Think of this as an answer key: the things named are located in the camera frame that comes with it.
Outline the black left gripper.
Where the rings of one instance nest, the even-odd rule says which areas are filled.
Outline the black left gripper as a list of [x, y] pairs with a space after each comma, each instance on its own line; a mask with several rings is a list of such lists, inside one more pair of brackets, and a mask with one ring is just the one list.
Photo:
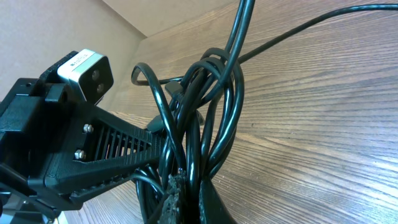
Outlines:
[[158, 172], [136, 168], [159, 160], [164, 139], [80, 100], [57, 75], [77, 53], [19, 79], [1, 103], [2, 221], [53, 222], [130, 180], [162, 197]]

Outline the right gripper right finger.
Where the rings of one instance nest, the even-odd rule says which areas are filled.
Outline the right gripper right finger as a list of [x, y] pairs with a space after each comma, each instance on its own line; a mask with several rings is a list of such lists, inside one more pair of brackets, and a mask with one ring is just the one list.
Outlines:
[[198, 208], [201, 224], [237, 224], [210, 179], [200, 184]]

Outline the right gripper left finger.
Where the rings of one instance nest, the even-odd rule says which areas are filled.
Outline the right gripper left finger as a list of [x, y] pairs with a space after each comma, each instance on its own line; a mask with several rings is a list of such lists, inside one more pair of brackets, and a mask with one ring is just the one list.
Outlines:
[[149, 224], [183, 223], [186, 204], [186, 175], [169, 177], [169, 186], [155, 212], [149, 218]]

